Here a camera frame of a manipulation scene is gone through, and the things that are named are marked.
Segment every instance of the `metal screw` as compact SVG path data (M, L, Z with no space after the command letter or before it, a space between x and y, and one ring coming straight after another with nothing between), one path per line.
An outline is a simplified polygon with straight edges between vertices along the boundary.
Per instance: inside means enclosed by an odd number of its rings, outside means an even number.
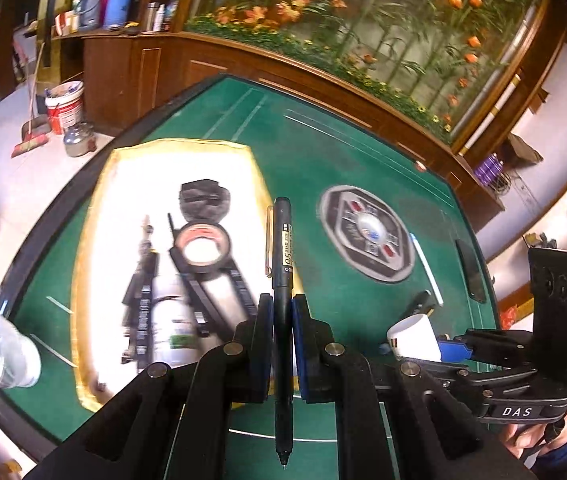
M165 363L153 363L148 367L148 375L153 379L163 377L168 373L168 365Z
M243 352L243 346L236 341L230 341L224 345L224 353L226 355L239 355Z
M345 352L345 347L341 343L328 343L324 348L328 355L339 356Z
M408 377L415 377L419 375L421 368L417 363L406 361L401 364L399 370L401 370L402 374L407 375Z

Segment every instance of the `pen label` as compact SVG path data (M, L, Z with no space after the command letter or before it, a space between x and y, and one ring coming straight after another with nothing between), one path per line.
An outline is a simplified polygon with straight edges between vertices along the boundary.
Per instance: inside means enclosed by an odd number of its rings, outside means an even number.
M292 272L292 226L283 224L282 229L282 265L283 270Z

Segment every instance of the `blue thermos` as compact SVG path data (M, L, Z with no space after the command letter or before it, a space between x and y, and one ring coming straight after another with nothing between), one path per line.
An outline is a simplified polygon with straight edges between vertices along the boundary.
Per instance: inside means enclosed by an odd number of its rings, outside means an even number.
M106 15L104 16L104 28L123 27L128 18L128 10L131 0L108 0Z
M77 14L80 16L79 30L86 32L101 26L102 0L80 0L77 5Z

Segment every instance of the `metal kettle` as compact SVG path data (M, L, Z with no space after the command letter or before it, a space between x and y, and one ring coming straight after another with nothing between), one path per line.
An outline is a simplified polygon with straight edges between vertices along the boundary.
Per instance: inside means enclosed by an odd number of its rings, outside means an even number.
M64 148L68 156L81 156L97 149L97 142L92 127L85 123L78 123L64 133Z

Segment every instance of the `pen clip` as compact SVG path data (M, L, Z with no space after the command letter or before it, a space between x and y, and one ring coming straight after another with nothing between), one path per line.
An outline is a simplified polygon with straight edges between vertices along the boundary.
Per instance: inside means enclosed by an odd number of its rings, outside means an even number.
M274 207L268 206L266 209L266 276L273 276L273 216Z

